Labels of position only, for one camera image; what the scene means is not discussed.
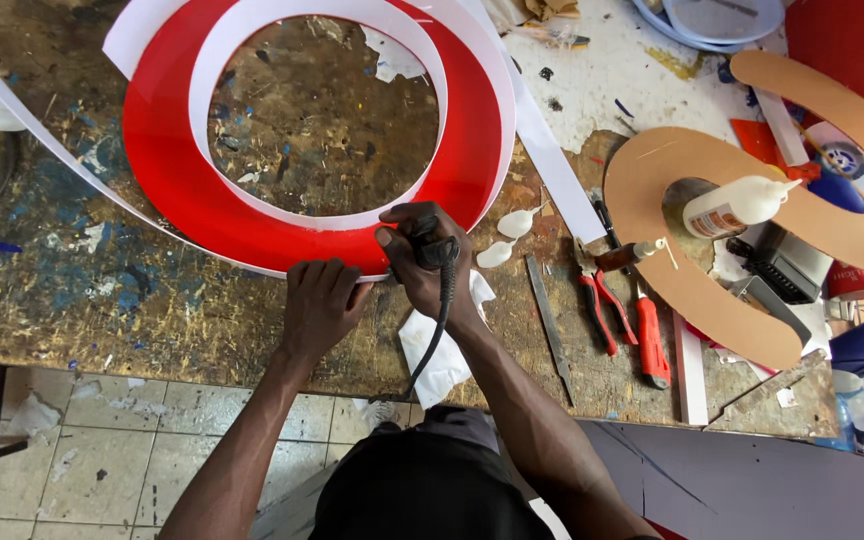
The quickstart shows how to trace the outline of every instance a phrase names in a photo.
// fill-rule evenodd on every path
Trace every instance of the tile floor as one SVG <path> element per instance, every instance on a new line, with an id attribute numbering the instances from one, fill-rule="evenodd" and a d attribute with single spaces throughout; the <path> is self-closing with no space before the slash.
<path id="1" fill-rule="evenodd" d="M 30 393 L 61 415 L 0 458 L 0 540 L 153 540 L 250 390 L 10 368 L 0 445 Z M 399 424 L 424 412 L 399 406 Z M 341 460 L 369 434 L 351 399 L 299 394 L 282 428 L 260 505 Z"/>

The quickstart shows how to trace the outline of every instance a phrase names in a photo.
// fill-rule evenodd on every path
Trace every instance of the right hand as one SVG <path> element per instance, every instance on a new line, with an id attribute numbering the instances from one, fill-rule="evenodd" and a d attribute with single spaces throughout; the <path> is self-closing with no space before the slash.
<path id="1" fill-rule="evenodd" d="M 438 227 L 434 232 L 436 240 L 455 237 L 459 240 L 459 258 L 455 261 L 455 300 L 449 308 L 449 321 L 464 316 L 466 313 L 476 313 L 472 294 L 469 291 L 469 272 L 473 266 L 473 241 L 466 232 L 456 225 L 435 202 L 408 202 L 397 204 L 382 212 L 378 218 L 383 223 L 397 223 L 402 231 L 408 233 L 416 218 L 427 213 L 438 217 Z M 405 235 L 392 227 L 378 227 L 375 230 L 375 240 L 385 251 L 391 267 L 395 269 L 405 286 L 405 294 L 409 302 L 426 317 L 435 319 L 439 316 L 439 272 L 426 270 L 416 264 L 416 256 L 412 245 Z"/>

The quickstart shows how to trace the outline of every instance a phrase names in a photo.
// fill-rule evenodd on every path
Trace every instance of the white glue bottle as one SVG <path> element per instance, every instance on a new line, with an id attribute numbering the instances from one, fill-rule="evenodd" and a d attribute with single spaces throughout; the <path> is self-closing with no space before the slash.
<path id="1" fill-rule="evenodd" d="M 802 183 L 744 176 L 692 199 L 681 213 L 685 228 L 699 239 L 715 239 L 748 225 L 772 219 L 788 200 L 788 191 Z"/>

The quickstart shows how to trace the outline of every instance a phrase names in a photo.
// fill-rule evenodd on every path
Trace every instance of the black shirt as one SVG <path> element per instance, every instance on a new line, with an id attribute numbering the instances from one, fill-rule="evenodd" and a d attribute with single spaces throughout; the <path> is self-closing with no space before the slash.
<path id="1" fill-rule="evenodd" d="M 322 488 L 310 540 L 549 539 L 494 451 L 413 430 L 368 437 Z"/>

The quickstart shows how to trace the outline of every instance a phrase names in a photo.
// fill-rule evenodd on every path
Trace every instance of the person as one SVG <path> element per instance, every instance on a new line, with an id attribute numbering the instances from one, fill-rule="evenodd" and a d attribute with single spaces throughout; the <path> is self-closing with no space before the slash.
<path id="1" fill-rule="evenodd" d="M 515 468 L 573 539 L 659 538 L 619 497 L 578 423 L 479 317 L 469 290 L 472 242 L 462 228 L 434 202 L 400 204 L 380 219 L 408 231 L 427 212 L 438 215 L 436 237 L 460 242 L 445 329 L 485 394 Z M 399 230 L 378 227 L 375 239 L 415 309 L 436 317 L 438 274 L 416 264 Z M 265 375 L 158 538 L 247 537 L 293 400 L 319 359 L 362 317 L 371 284 L 356 285 L 360 276 L 336 258 L 289 270 L 283 335 Z M 416 427 L 383 423 L 349 450 L 321 490 L 309 538 L 546 539 L 552 533 L 512 485 L 483 414 L 437 406 Z"/>

